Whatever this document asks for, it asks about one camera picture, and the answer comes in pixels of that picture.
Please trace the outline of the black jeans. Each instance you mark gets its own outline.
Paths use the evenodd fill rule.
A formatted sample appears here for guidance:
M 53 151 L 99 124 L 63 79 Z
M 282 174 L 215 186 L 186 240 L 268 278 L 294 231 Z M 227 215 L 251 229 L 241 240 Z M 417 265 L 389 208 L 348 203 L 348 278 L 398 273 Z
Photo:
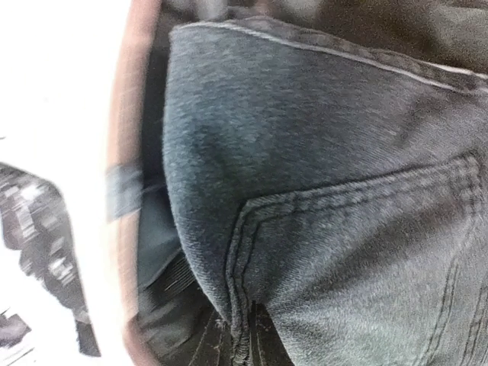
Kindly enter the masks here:
M 176 27 L 163 162 L 235 365 L 487 363 L 487 77 L 267 17 Z

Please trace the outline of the black white patterned garment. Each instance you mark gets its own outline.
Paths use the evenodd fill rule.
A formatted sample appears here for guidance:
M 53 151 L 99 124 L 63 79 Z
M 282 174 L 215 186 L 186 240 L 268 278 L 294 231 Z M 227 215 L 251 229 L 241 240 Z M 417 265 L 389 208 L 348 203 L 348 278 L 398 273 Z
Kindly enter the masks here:
M 1 164 L 3 240 L 20 252 L 19 266 L 70 310 L 81 354 L 101 357 L 79 277 L 72 225 L 52 182 Z

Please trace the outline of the pink hard-shell suitcase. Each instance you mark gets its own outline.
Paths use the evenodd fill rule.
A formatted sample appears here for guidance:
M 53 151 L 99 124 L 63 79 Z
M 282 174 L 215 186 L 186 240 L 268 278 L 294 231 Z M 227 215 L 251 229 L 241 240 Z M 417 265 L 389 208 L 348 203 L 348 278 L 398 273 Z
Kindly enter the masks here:
M 162 134 L 171 32 L 258 16 L 487 77 L 485 1 L 132 2 L 114 88 L 106 182 L 112 271 L 134 364 L 235 365 L 230 328 L 181 245 Z

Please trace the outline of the white perforated plastic basket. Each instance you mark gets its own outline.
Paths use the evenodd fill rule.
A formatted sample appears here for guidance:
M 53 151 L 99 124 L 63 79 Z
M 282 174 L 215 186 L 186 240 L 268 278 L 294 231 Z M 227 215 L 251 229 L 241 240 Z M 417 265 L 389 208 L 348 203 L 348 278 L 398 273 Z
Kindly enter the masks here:
M 108 126 L 128 1 L 1 3 L 1 160 L 51 181 L 70 215 L 100 365 L 128 365 L 108 270 Z

